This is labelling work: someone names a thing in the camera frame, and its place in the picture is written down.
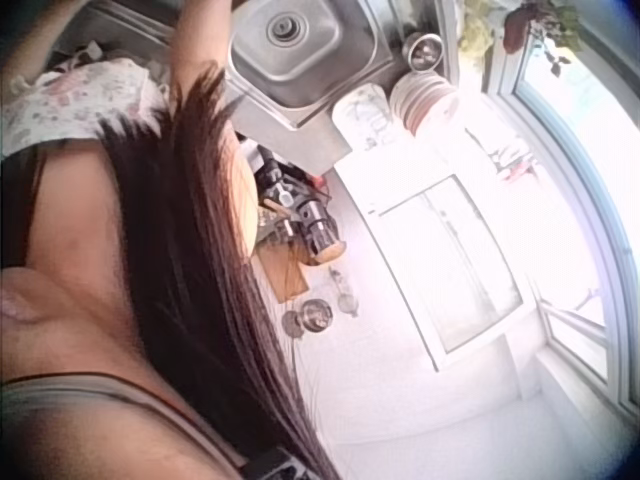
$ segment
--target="wooden cutting board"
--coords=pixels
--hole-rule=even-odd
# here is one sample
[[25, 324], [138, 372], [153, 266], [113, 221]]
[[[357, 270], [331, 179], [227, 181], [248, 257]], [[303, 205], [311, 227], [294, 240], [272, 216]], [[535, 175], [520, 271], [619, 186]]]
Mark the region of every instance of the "wooden cutting board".
[[298, 262], [297, 248], [299, 246], [295, 244], [274, 245], [269, 242], [256, 247], [256, 255], [280, 304], [309, 291]]

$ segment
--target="woman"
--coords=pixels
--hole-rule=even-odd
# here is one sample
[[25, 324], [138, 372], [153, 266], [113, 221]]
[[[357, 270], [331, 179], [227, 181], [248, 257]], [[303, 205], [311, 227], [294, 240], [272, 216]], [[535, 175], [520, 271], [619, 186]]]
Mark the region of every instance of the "woman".
[[129, 60], [41, 76], [85, 3], [55, 0], [3, 68], [6, 448], [46, 478], [238, 478], [275, 447], [337, 478], [247, 262], [231, 0], [186, 2], [166, 105]]

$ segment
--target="sink drain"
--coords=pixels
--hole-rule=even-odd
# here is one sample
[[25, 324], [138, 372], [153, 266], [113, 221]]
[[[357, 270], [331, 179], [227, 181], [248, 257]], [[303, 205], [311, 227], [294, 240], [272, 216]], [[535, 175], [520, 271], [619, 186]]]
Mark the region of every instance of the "sink drain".
[[283, 13], [267, 26], [267, 37], [278, 47], [292, 47], [300, 43], [307, 30], [304, 19], [296, 13]]

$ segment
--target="kitchen sink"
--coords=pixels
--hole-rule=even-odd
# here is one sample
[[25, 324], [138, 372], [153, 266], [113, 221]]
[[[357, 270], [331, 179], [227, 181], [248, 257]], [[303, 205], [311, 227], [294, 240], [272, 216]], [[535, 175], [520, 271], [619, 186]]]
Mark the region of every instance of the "kitchen sink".
[[331, 94], [376, 52], [376, 34], [357, 0], [252, 0], [235, 15], [233, 67], [286, 108]]

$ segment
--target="stack of plates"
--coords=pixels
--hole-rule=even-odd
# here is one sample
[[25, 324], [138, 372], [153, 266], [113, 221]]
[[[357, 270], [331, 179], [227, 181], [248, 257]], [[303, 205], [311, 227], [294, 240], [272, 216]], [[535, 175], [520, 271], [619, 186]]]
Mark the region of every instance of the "stack of plates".
[[391, 92], [391, 111], [415, 137], [452, 123], [460, 107], [457, 89], [437, 73], [409, 73]]

